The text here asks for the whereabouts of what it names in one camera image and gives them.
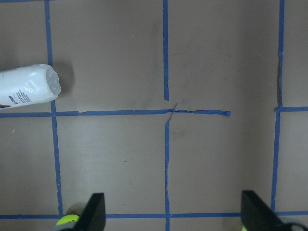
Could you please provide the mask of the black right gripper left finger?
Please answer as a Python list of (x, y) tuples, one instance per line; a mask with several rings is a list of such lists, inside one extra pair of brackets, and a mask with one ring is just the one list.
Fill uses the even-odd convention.
[(77, 223), (56, 226), (53, 231), (103, 231), (106, 225), (104, 193), (93, 193)]

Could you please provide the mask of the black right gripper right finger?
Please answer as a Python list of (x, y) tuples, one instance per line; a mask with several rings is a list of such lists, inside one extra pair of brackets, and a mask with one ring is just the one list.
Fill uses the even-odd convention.
[(241, 193), (243, 231), (306, 231), (305, 225), (283, 222), (253, 190)]

